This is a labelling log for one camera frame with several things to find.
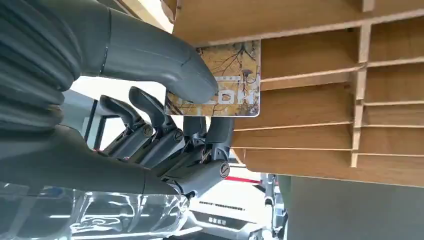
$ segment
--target gray robotic arm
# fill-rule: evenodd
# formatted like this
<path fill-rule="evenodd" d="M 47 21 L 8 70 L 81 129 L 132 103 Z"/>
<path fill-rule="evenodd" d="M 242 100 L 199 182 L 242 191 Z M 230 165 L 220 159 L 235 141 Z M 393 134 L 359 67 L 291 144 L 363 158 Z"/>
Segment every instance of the gray robotic arm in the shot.
<path fill-rule="evenodd" d="M 131 235 L 136 219 L 153 215 L 139 212 L 150 204 L 141 196 L 181 197 L 150 170 L 92 151 L 78 131 L 59 123 L 62 92 L 81 75 L 156 81 L 185 100 L 207 102 L 217 92 L 217 83 L 188 44 L 95 0 L 0 0 L 0 69 L 0 195 L 6 194 L 0 197 L 0 223 L 12 223 L 0 230 L 0 238 L 56 239 L 69 223 L 98 229 L 116 218 L 117 225 L 110 230 Z M 15 206 L 15 197 L 25 194 L 13 196 L 13 186 L 28 189 L 28 198 L 16 204 L 18 212 L 8 210 Z M 58 191 L 43 192 L 56 189 L 71 195 L 80 191 L 85 201 L 68 197 L 68 212 L 61 212 L 65 208 L 58 205 L 49 209 L 49 215 L 40 213 L 40 218 L 25 221 L 32 211 L 52 206 L 38 207 L 35 200 L 63 198 Z M 101 194 L 122 196 L 128 206 L 136 207 L 102 214 L 102 201 L 92 205 L 94 212 L 89 214 L 95 218 L 84 215 L 84 204 L 91 199 L 95 203 Z M 123 209 L 122 202 L 107 199 Z M 81 204 L 78 214 L 72 210 L 75 204 Z M 154 199 L 151 204 L 157 205 Z M 159 216 L 180 216 L 173 211 Z M 52 216 L 69 221 L 53 228 L 51 222 L 57 218 Z M 158 220 L 149 229 L 175 230 L 175 222 Z"/>
<path fill-rule="evenodd" d="M 218 91 L 193 47 L 95 0 L 0 0 L 0 16 L 0 128 L 52 129 L 81 75 L 156 81 L 196 104 Z"/>

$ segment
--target robotic hand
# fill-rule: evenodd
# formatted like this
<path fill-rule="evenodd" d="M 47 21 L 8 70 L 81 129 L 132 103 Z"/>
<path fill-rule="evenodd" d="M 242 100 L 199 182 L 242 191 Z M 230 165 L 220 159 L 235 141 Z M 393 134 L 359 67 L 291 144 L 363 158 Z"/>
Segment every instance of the robotic hand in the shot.
<path fill-rule="evenodd" d="M 207 102 L 218 85 L 196 51 L 95 0 L 0 0 L 0 19 L 0 239 L 178 230 L 187 199 L 154 172 L 93 152 L 59 125 L 60 105 L 81 75 L 156 81 Z"/>

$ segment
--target wooden slat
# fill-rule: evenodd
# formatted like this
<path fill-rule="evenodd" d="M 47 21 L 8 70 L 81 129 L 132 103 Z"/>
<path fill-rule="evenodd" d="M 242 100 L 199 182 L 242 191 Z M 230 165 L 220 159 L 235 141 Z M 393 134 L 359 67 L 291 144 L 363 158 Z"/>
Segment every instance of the wooden slat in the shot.
<path fill-rule="evenodd" d="M 424 104 L 367 106 L 363 115 L 365 126 L 424 128 Z"/>
<path fill-rule="evenodd" d="M 244 149 L 244 148 L 231 148 L 231 151 L 234 152 L 235 159 L 237 159 L 237 162 L 239 164 L 244 164 L 246 149 Z"/>
<path fill-rule="evenodd" d="M 233 148 L 337 149 L 352 147 L 349 124 L 236 131 Z"/>
<path fill-rule="evenodd" d="M 362 0 L 362 12 L 369 12 L 374 10 L 376 0 Z"/>
<path fill-rule="evenodd" d="M 235 131 L 349 123 L 352 97 L 342 83 L 265 91 L 260 114 L 237 118 Z"/>
<path fill-rule="evenodd" d="M 139 0 L 115 0 L 121 4 L 124 9 L 128 10 L 134 17 L 143 20 L 144 22 L 153 25 L 159 29 L 166 31 L 164 26 L 149 12 L 142 2 Z"/>
<path fill-rule="evenodd" d="M 195 46 L 276 38 L 358 27 L 363 20 L 408 18 L 422 14 L 424 2 L 378 0 L 375 5 L 363 13 L 359 0 L 185 0 L 174 34 Z"/>
<path fill-rule="evenodd" d="M 168 17 L 169 21 L 174 23 L 177 13 L 178 0 L 161 0 L 161 2 L 163 12 Z"/>
<path fill-rule="evenodd" d="M 365 154 L 424 155 L 424 128 L 364 127 L 359 152 Z"/>
<path fill-rule="evenodd" d="M 424 58 L 423 26 L 424 17 L 374 25 L 369 60 L 391 65 L 407 59 Z"/>
<path fill-rule="evenodd" d="M 424 63 L 371 67 L 368 69 L 365 93 L 366 105 L 392 105 L 411 102 L 424 103 Z"/>
<path fill-rule="evenodd" d="M 317 76 L 307 76 L 301 78 L 291 78 L 276 81 L 264 81 L 260 83 L 261 91 L 269 91 L 275 89 L 290 89 L 307 86 L 317 86 L 335 83 L 345 83 L 350 80 L 351 72 L 340 72 L 332 74 L 324 74 Z"/>
<path fill-rule="evenodd" d="M 261 77 L 293 76 L 357 67 L 357 34 L 347 30 L 319 32 L 261 41 Z"/>
<path fill-rule="evenodd" d="M 247 149 L 253 172 L 424 187 L 424 156 L 359 155 L 349 167 L 346 151 Z"/>

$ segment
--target joint screw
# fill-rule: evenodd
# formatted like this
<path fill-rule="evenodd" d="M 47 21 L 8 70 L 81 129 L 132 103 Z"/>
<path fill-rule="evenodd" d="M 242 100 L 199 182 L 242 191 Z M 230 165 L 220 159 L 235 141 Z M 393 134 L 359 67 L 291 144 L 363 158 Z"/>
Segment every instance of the joint screw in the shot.
<path fill-rule="evenodd" d="M 146 129 L 144 129 L 144 135 L 151 136 L 153 134 L 153 128 L 151 126 L 147 126 Z"/>
<path fill-rule="evenodd" d="M 181 140 L 183 140 L 183 132 L 181 132 L 180 130 L 179 131 L 176 131 L 175 133 L 174 133 L 174 135 L 173 135 L 173 139 L 175 140 L 175 142 L 177 142 L 177 143 L 179 143 L 179 142 L 181 142 Z"/>

